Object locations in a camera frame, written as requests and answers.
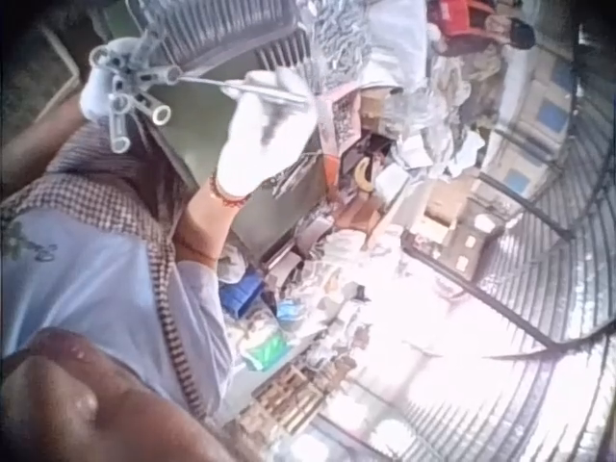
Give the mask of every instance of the gloved hand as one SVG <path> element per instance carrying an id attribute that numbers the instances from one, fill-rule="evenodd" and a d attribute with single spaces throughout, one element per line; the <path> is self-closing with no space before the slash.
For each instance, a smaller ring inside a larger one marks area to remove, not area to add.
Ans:
<path id="1" fill-rule="evenodd" d="M 107 43 L 107 47 L 119 55 L 130 55 L 139 43 L 138 38 L 117 38 Z M 79 106 L 84 117 L 97 120 L 109 115 L 109 95 L 112 92 L 114 74 L 106 69 L 94 67 L 79 98 Z"/>
<path id="2" fill-rule="evenodd" d="M 233 197 L 249 195 L 265 180 L 294 164 L 317 123 L 315 98 L 292 70 L 255 70 L 246 74 L 244 82 L 305 95 L 308 105 L 301 111 L 268 103 L 254 93 L 223 89 L 238 100 L 238 107 L 218 159 L 217 181 L 222 191 Z"/>

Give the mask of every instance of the person in background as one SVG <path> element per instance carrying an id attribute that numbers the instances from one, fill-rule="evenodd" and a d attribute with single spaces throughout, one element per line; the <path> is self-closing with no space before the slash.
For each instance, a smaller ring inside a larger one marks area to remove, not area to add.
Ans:
<path id="1" fill-rule="evenodd" d="M 438 27 L 440 34 L 428 31 L 436 52 L 442 56 L 481 52 L 490 44 L 520 50 L 535 45 L 532 27 L 518 18 L 497 14 L 492 0 L 430 1 L 428 22 Z"/>
<path id="2" fill-rule="evenodd" d="M 137 42 L 109 46 L 128 57 Z M 2 150 L 1 458 L 248 460 L 209 423 L 234 362 L 217 261 L 250 194 L 302 153 L 313 96 L 289 69 L 249 72 L 309 103 L 273 111 L 227 92 L 217 170 L 189 195 L 144 121 L 112 152 L 112 77 L 93 70 Z"/>

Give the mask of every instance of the sleeve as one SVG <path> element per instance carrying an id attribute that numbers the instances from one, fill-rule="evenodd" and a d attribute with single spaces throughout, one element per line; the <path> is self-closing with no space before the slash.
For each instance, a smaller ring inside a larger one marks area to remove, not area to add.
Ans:
<path id="1" fill-rule="evenodd" d="M 441 53 L 441 55 L 463 56 L 471 53 L 478 53 L 485 50 L 490 43 L 492 43 L 492 40 L 489 38 L 473 35 L 447 38 L 447 50 Z"/>
<path id="2" fill-rule="evenodd" d="M 202 356 L 200 359 L 205 362 L 203 370 L 207 370 L 203 380 L 207 383 L 209 394 L 208 412 L 214 413 L 222 403 L 235 362 L 220 306 L 218 277 L 212 269 L 197 262 L 179 262 L 177 269 L 189 302 L 190 312 L 187 315 L 191 317 L 195 332 L 195 348 L 198 348 Z M 207 348 L 200 345 L 203 343 L 207 343 Z M 209 350 L 210 354 L 203 354 L 205 350 Z"/>

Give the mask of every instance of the workbench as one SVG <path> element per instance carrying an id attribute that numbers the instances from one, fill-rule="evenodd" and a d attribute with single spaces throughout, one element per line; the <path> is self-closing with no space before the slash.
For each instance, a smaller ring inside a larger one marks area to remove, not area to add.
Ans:
<path id="1" fill-rule="evenodd" d="M 124 2 L 115 3 L 104 15 L 114 38 L 140 35 Z M 258 68 L 256 56 L 250 51 L 207 72 L 206 76 L 216 80 L 243 79 L 249 70 Z M 158 129 L 160 140 L 182 178 L 196 189 L 216 167 L 236 103 L 218 88 L 207 85 L 182 83 L 157 87 L 152 93 L 172 110 L 171 121 Z M 242 241 L 251 260 L 259 261 L 324 193 L 325 179 L 319 160 L 294 190 L 278 199 L 269 190 L 255 192 L 233 222 L 232 232 Z"/>

